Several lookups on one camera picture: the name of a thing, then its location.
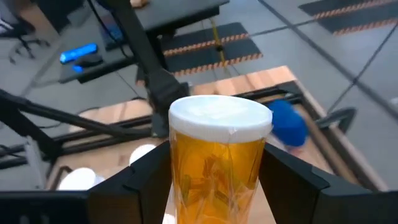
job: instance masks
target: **beer foam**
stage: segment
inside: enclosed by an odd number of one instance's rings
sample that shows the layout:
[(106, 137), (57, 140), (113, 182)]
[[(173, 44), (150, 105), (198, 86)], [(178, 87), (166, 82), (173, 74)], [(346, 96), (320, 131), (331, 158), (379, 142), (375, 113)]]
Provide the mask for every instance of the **beer foam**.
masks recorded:
[(169, 121), (176, 131), (196, 139), (239, 143), (266, 137), (272, 129), (272, 111), (234, 96), (188, 96), (172, 103)]

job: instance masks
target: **office chair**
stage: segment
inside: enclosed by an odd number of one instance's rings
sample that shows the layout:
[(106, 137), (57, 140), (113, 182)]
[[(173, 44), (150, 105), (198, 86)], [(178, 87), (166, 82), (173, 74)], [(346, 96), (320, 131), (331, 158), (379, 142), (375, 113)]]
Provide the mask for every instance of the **office chair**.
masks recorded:
[(9, 26), (0, 23), (0, 26), (6, 30), (5, 32), (0, 33), (0, 39), (7, 38), (7, 39), (20, 40), (20, 42), (12, 48), (12, 50), (9, 52), (8, 55), (9, 61), (13, 64), (16, 63), (16, 61), (14, 60), (14, 54), (22, 55), (21, 54), (22, 48), (26, 49), (29, 58), (32, 59), (35, 58), (34, 55), (32, 54), (32, 49), (30, 49), (29, 44), (37, 44), (41, 47), (50, 46), (50, 44), (47, 41), (40, 40), (37, 38), (24, 40), (22, 37), (33, 34), (35, 32), (35, 27), (21, 17), (17, 17), (17, 20), (18, 20), (17, 24), (10, 24)]

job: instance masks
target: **black table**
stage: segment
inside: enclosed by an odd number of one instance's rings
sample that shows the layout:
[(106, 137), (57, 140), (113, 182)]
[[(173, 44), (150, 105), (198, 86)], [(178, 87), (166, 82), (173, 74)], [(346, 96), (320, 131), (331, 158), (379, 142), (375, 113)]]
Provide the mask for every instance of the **black table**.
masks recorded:
[[(137, 16), (147, 32), (151, 43), (159, 34), (170, 32), (194, 22), (198, 22), (220, 13), (220, 6), (228, 3), (229, 0), (150, 0), (150, 3), (142, 9), (136, 9)], [(62, 66), (60, 83), (67, 83), (72, 80), (79, 80), (84, 83), (108, 73), (114, 72), (128, 65), (136, 63), (134, 57), (126, 58), (119, 49), (109, 52), (105, 46), (98, 27), (85, 30), (75, 40), (67, 43), (69, 49), (95, 42), (98, 44), (99, 54), (104, 58), (104, 63), (95, 67), (86, 68), (77, 73), (72, 69), (73, 63)], [(128, 56), (131, 51), (124, 47)]]

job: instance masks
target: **blue device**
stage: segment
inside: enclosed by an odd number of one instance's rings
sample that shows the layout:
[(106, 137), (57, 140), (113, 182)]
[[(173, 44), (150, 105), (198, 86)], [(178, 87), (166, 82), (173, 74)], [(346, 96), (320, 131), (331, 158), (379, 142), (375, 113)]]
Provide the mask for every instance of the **blue device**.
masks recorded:
[(68, 62), (72, 62), (77, 58), (84, 56), (86, 54), (92, 54), (98, 51), (98, 46), (95, 43), (86, 44), (77, 49), (68, 50), (66, 52), (62, 52), (60, 56), (60, 62), (62, 64), (66, 64)]

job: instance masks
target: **beer glass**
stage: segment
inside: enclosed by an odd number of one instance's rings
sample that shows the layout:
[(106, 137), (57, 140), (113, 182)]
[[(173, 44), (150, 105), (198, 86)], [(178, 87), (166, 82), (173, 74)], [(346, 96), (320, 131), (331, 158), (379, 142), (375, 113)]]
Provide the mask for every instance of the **beer glass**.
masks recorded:
[(221, 95), (181, 98), (169, 110), (177, 223), (247, 223), (272, 112)]

